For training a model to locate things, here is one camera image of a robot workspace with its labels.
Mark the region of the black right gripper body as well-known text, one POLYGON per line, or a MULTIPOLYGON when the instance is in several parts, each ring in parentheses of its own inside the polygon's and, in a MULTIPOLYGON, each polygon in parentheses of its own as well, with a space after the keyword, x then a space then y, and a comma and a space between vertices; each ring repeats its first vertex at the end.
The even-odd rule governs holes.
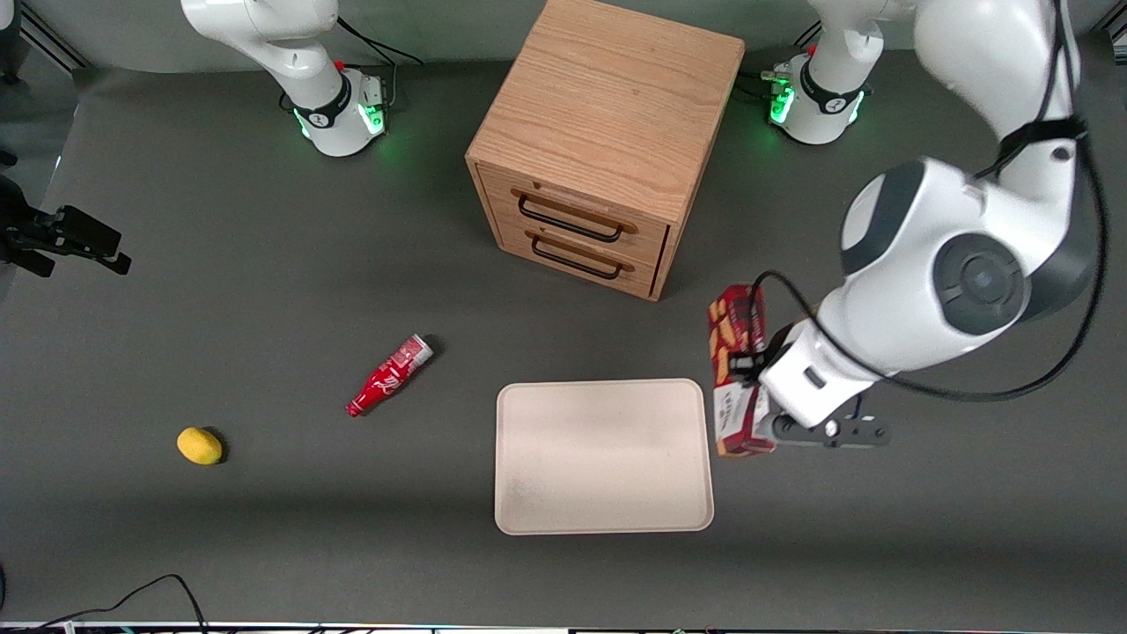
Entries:
POLYGON ((1 261, 5 264, 5 247, 19 250, 35 250, 39 242, 39 212, 32 208, 23 189, 1 176, 1 261))

